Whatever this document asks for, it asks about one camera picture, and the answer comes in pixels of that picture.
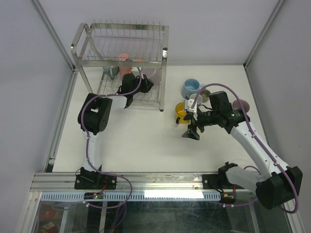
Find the lilac mug with handle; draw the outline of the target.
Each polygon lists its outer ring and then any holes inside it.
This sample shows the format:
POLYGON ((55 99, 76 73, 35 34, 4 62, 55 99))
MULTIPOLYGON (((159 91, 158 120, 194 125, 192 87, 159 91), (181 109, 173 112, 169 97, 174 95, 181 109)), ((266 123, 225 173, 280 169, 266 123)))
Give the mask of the lilac mug with handle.
POLYGON ((153 84, 159 84, 161 82, 161 69, 143 67, 141 71, 153 84))

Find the yellow mug black handle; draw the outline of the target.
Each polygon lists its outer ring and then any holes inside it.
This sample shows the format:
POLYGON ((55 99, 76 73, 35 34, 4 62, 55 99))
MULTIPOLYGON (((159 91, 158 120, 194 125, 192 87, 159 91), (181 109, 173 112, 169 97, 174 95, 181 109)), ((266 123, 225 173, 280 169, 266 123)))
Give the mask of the yellow mug black handle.
POLYGON ((189 120, 185 120, 184 117, 187 113, 184 111, 184 103, 180 102, 175 107, 175 123, 176 124, 186 124, 189 120))

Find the grey white small mug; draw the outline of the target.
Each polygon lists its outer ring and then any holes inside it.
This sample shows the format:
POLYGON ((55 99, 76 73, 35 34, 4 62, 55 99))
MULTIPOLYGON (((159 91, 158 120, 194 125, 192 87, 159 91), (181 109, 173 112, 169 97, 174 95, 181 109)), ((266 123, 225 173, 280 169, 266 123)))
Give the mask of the grey white small mug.
POLYGON ((192 94, 189 97, 190 100, 196 100, 196 104, 200 105, 203 102, 203 98, 201 95, 197 95, 197 94, 192 94))

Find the grey-blue round ceramic cup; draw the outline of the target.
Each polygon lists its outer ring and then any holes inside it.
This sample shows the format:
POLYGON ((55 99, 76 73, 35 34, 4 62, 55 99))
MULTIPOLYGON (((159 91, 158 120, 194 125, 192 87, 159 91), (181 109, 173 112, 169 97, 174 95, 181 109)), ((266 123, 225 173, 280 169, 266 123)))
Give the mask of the grey-blue round ceramic cup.
POLYGON ((103 66, 103 71, 104 73, 110 77, 110 79, 114 80, 118 73, 119 73, 119 67, 117 65, 113 65, 113 66, 103 66))

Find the lilac mug black handle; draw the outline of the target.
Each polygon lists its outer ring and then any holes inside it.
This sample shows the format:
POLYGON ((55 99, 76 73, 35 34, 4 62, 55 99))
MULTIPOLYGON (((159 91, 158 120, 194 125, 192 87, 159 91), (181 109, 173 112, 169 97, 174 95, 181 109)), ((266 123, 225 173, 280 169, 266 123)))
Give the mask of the lilac mug black handle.
POLYGON ((246 102, 245 100, 242 100, 242 99, 240 99, 240 101, 234 100, 232 103, 232 107, 233 107, 233 109, 242 109, 243 108, 246 113, 248 113, 250 110, 249 103, 246 102))

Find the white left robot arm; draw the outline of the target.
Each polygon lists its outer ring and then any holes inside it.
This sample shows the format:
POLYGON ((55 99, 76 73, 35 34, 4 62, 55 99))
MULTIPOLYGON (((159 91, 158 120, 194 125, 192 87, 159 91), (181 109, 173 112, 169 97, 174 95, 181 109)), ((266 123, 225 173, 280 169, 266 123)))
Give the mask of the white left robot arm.
POLYGON ((146 75, 125 74, 121 86, 113 94, 89 93, 78 115, 78 124, 83 132, 86 155, 80 173, 86 174, 85 183, 90 188, 98 188, 102 183, 100 173, 101 136, 108 125, 110 111, 129 107, 134 95, 148 93, 154 83, 146 75))

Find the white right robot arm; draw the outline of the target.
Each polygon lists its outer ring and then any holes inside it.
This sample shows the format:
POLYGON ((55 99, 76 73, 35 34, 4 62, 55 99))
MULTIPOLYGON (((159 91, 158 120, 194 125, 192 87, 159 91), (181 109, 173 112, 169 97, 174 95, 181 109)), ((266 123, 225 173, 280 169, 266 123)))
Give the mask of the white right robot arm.
POLYGON ((182 136, 199 140, 198 130, 204 132, 206 126, 218 125, 239 142, 259 170, 254 173, 227 162, 218 169, 218 176, 209 183, 210 187, 221 189, 235 184, 256 194, 268 210, 297 200, 303 178, 301 169, 289 166, 262 141, 243 110, 232 108, 226 92, 212 93, 209 99, 211 109, 205 112, 199 110, 193 99, 185 100, 185 118, 190 124, 182 136))

